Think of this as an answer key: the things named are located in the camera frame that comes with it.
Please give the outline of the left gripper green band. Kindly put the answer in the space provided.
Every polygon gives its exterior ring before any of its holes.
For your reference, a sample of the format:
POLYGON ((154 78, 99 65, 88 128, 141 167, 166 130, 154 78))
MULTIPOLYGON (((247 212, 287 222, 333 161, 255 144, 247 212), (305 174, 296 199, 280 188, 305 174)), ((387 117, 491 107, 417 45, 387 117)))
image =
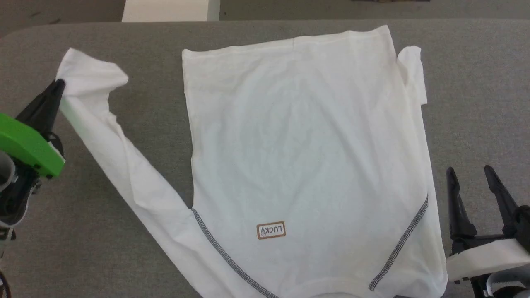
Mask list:
POLYGON ((16 120, 0 114, 0 149, 33 168, 40 177, 58 177, 64 168, 65 159, 50 140, 65 87, 63 79, 55 80, 16 120))

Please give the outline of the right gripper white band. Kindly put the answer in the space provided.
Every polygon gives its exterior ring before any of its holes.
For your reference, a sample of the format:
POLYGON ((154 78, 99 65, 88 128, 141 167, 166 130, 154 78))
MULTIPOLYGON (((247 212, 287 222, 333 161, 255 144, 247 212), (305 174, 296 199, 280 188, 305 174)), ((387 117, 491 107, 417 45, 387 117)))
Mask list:
POLYGON ((484 166, 484 173, 501 213, 504 235, 477 236, 477 229, 470 222, 460 196, 457 175, 454 168, 449 167, 446 182, 452 243, 445 265, 449 283, 529 264, 529 250, 514 238, 519 234, 518 205, 492 166, 484 166))

